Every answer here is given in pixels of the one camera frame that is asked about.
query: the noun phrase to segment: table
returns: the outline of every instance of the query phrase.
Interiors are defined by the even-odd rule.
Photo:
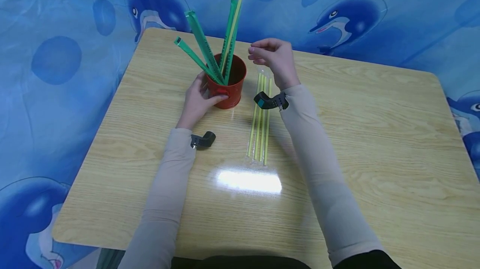
[[[201,55],[193,35],[143,35],[57,218],[57,241],[127,247],[184,92],[199,73],[173,44],[178,35]],[[223,39],[208,41],[221,51]],[[235,50],[247,64],[240,104],[212,110],[194,130],[217,139],[197,152],[176,256],[273,254],[329,268],[277,110],[267,166],[246,157],[257,79],[248,47],[237,42]],[[477,268],[480,187],[436,77],[304,52],[295,60],[348,185],[392,258],[404,269]]]

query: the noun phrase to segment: beige sleeve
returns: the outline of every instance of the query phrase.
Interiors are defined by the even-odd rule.
[[[340,165],[304,85],[285,90],[289,106],[280,112],[290,133],[332,266],[372,250],[383,250],[345,183]]]
[[[192,131],[172,129],[140,224],[119,269],[169,269],[195,149]]]

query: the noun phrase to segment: blue curtain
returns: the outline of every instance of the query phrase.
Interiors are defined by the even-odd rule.
[[[143,30],[223,38],[230,0],[0,0],[0,267],[66,268],[92,251],[51,227]],[[238,39],[438,76],[480,170],[480,0],[244,0]]]

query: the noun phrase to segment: red metal cup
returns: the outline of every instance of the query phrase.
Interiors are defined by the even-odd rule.
[[[215,54],[215,60],[220,63],[221,54]],[[215,104],[216,107],[222,110],[228,110],[239,104],[241,99],[241,89],[243,87],[243,81],[247,76],[247,66],[237,57],[235,54],[232,58],[232,66],[230,68],[230,80],[228,85],[219,85],[207,76],[207,87],[210,92],[210,96],[227,95],[228,98],[224,101]]]

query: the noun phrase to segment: person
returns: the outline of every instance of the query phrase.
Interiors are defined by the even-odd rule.
[[[315,100],[300,83],[290,43],[268,38],[249,48],[249,60],[268,66],[275,84],[285,92],[288,107],[280,111],[299,162],[334,269],[399,266],[385,253],[345,183],[333,147],[316,113]],[[169,269],[186,196],[195,149],[192,128],[209,108],[226,96],[205,98],[206,80],[199,74],[186,92],[183,112],[168,137],[141,222],[120,269]],[[194,268],[308,268],[276,256],[213,256]]]

